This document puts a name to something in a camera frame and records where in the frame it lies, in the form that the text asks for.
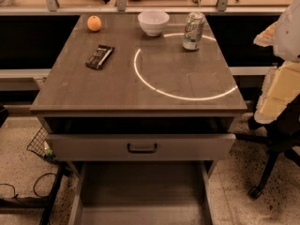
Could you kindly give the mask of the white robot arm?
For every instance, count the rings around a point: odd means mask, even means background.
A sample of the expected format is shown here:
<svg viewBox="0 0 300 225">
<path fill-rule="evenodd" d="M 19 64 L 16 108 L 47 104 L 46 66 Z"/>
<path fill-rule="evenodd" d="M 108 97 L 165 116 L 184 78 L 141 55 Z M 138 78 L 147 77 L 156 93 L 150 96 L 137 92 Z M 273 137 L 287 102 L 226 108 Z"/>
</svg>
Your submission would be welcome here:
<svg viewBox="0 0 300 225">
<path fill-rule="evenodd" d="M 300 94 L 300 0 L 293 0 L 276 22 L 255 37 L 254 43 L 272 46 L 274 56 L 283 61 L 264 76 L 254 120 L 265 125 L 277 120 Z"/>
</svg>

